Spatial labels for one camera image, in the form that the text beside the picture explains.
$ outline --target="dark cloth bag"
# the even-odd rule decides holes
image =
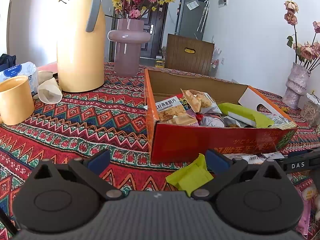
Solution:
[[[10,56],[7,54],[2,54],[0,57],[0,72],[15,66],[16,59],[17,59],[16,55]]]

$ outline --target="table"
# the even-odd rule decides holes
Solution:
[[[67,163],[107,148],[111,151],[111,164],[100,177],[115,187],[126,193],[176,190],[165,177],[187,163],[152,164],[148,158],[143,108],[145,68],[141,66],[134,78],[119,78],[113,72],[113,64],[106,63],[102,87],[84,93],[63,93],[62,101],[56,105],[35,100],[35,111],[26,121],[0,126],[0,207],[13,221],[12,200],[43,158]],[[201,76],[171,69],[162,71]],[[280,96],[260,92],[283,106]],[[282,152],[320,147],[314,129],[300,117],[299,111],[290,109],[289,115],[299,129]],[[299,181],[303,181],[304,187],[310,182],[303,174],[293,174],[293,182]],[[317,222],[312,224],[308,239],[316,235],[319,226]],[[6,239],[6,229],[3,226],[0,229],[0,239]]]

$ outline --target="refrigerator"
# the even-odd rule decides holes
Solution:
[[[206,6],[206,2],[198,0],[197,2],[199,3],[199,6],[190,10],[187,4],[193,1],[194,0],[180,0],[175,34],[202,41],[204,28],[202,32],[201,28],[203,20],[198,31],[197,28],[201,20],[204,7]]]

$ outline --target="cardboard box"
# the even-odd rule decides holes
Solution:
[[[191,162],[209,148],[227,153],[270,153],[283,148],[294,129],[216,128],[159,122],[156,102],[181,93],[180,89],[207,92],[217,104],[229,102],[257,110],[265,106],[293,122],[278,106],[255,88],[209,77],[181,76],[145,69],[147,135],[152,163]]]

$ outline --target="clear jar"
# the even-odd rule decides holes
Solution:
[[[320,124],[320,105],[308,100],[300,115],[312,126],[317,127]]]

